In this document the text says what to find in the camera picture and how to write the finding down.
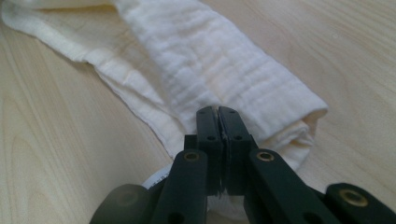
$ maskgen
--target white towel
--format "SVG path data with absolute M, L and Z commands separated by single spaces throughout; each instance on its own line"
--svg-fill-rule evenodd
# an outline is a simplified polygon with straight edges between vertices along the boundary
M 86 7 L 102 4 L 110 6 Z M 225 105 L 259 146 L 296 169 L 327 111 L 290 71 L 196 0 L 8 0 L 2 17 L 70 60 L 91 63 L 171 157 L 195 132 L 198 109 Z

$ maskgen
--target folded cloth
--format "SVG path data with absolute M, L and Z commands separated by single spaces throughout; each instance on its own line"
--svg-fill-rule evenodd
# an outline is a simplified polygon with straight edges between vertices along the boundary
M 101 4 L 110 6 L 86 7 Z M 327 111 L 290 71 L 197 0 L 6 0 L 2 18 L 70 60 L 91 63 L 171 157 L 184 134 L 195 132 L 198 109 L 225 105 L 240 112 L 260 147 L 297 169 Z

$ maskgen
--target wooden table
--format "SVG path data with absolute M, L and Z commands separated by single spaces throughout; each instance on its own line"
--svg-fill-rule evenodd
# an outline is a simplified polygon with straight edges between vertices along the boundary
M 396 4 L 204 2 L 329 104 L 302 179 L 352 183 L 396 210 Z M 171 162 L 89 64 L 0 26 L 0 223 L 88 223 L 110 190 Z

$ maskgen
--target muslin cloth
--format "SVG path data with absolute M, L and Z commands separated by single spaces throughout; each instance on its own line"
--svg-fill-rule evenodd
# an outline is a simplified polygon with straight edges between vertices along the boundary
M 91 63 L 171 157 L 195 132 L 198 109 L 225 105 L 260 147 L 296 169 L 327 111 L 288 69 L 197 0 L 7 0 L 2 18 L 70 60 Z

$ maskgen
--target table surface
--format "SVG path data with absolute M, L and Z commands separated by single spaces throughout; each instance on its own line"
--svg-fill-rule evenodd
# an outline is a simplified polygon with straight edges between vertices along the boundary
M 305 183 L 355 184 L 396 210 L 394 1 L 204 2 L 328 103 Z M 170 162 L 89 64 L 0 24 L 0 223 L 88 223 L 110 190 Z

